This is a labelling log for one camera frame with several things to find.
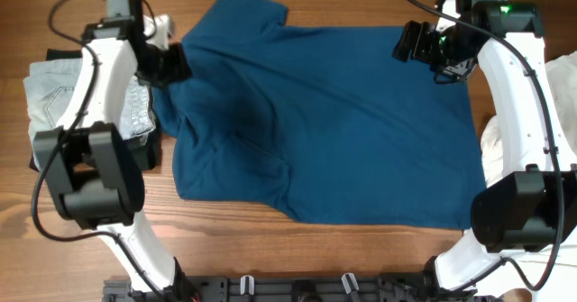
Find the blue t-shirt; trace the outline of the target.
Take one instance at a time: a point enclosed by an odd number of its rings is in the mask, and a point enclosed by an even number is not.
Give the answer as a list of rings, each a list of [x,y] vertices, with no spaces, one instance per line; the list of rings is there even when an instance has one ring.
[[[216,0],[153,90],[180,197],[312,224],[466,229],[485,188],[468,88],[392,52],[398,27],[296,27],[272,0]]]

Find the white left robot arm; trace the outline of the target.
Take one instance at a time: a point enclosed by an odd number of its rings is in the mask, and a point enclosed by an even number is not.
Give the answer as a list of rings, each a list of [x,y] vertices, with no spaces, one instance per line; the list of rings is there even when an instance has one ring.
[[[130,277],[135,301],[193,301],[198,293],[146,219],[142,171],[117,130],[135,75],[156,77],[179,55],[166,15],[106,18],[81,42],[82,65],[67,110],[32,143],[60,216],[101,238]]]

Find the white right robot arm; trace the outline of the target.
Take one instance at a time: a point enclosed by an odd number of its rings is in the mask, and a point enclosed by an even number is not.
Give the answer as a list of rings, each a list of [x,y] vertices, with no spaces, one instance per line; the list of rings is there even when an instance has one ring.
[[[509,0],[437,0],[437,23],[409,22],[393,55],[428,64],[439,84],[480,69],[499,121],[503,170],[472,203],[471,227],[434,260],[441,297],[528,288],[549,299],[576,277],[576,157],[545,72],[538,8]]]

